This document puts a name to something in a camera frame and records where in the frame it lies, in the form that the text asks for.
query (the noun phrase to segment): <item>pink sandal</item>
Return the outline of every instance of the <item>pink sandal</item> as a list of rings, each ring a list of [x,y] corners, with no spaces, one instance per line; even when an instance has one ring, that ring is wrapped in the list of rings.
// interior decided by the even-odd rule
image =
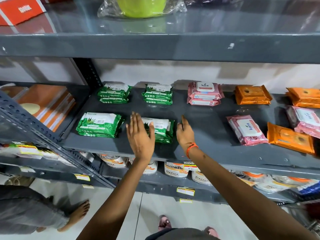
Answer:
[[[160,216],[158,231],[162,231],[165,228],[172,228],[169,219],[165,215]]]
[[[214,230],[214,228],[210,227],[210,226],[207,226],[204,230],[207,234],[211,235],[211,236],[214,236],[216,238],[219,238],[219,235],[217,233],[216,230]]]

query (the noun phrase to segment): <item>hand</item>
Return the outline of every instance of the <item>hand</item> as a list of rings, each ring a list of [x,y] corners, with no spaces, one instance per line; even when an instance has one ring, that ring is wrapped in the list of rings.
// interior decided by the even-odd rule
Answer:
[[[178,123],[177,140],[186,153],[191,143],[195,143],[195,134],[184,115],[181,116],[182,124]]]
[[[149,125],[149,136],[144,128],[141,116],[132,112],[130,125],[126,124],[127,136],[136,159],[150,162],[155,150],[155,128],[153,122]]]

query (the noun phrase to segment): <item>lime green container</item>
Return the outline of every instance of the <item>lime green container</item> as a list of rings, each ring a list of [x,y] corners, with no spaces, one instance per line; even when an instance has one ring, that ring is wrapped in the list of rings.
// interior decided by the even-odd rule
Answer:
[[[117,0],[123,15],[130,18],[149,18],[162,15],[167,0]]]

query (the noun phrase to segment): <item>tile floor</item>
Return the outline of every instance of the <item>tile floor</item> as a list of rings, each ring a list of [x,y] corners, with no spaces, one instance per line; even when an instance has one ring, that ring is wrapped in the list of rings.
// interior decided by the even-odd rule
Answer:
[[[86,217],[69,231],[58,233],[47,229],[31,235],[1,235],[0,240],[75,240],[112,190],[107,188],[83,188],[82,185],[46,182],[36,179],[30,186],[45,197],[54,195],[54,204],[64,208],[90,199],[91,209]],[[158,230],[159,215],[165,214],[176,228],[204,229],[212,226],[222,240],[256,240],[257,238],[228,205],[204,202],[180,203],[174,198],[136,192],[131,202],[117,240],[144,240]]]

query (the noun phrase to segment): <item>red thread wristband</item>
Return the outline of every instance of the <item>red thread wristband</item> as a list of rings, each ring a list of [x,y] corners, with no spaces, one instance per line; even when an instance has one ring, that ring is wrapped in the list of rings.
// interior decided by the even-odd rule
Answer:
[[[190,149],[193,148],[193,147],[199,148],[196,143],[191,143],[191,145],[189,145],[188,149],[186,150],[186,156],[187,156],[187,158],[189,158],[189,159],[190,159],[190,157],[189,157],[189,151],[190,151]]]

